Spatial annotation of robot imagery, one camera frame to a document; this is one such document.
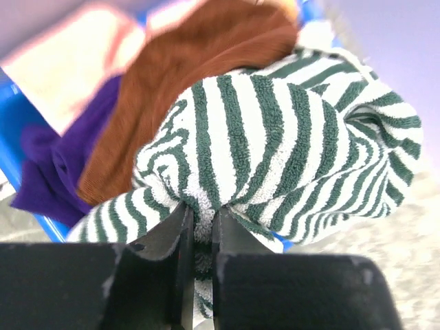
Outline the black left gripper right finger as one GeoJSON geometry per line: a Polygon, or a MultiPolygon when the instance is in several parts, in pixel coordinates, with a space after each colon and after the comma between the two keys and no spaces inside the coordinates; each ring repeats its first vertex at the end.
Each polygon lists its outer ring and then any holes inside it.
{"type": "Polygon", "coordinates": [[[212,227],[216,329],[401,329],[387,282],[350,254],[276,254],[222,208],[212,227]]]}

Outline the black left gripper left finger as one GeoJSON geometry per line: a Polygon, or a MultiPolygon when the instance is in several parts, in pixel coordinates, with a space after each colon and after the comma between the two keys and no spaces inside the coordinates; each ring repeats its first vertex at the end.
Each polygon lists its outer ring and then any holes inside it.
{"type": "Polygon", "coordinates": [[[191,329],[193,212],[123,243],[1,245],[2,329],[191,329]]]}

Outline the green white striped towel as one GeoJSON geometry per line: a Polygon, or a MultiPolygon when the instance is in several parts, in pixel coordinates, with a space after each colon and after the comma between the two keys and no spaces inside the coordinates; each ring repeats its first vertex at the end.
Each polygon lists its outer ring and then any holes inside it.
{"type": "Polygon", "coordinates": [[[72,242],[130,243],[194,211],[194,318],[212,317],[210,243],[226,207],[274,252],[319,241],[404,200],[421,153],[416,111],[344,49],[204,78],[135,155],[133,188],[93,208],[72,242]]]}

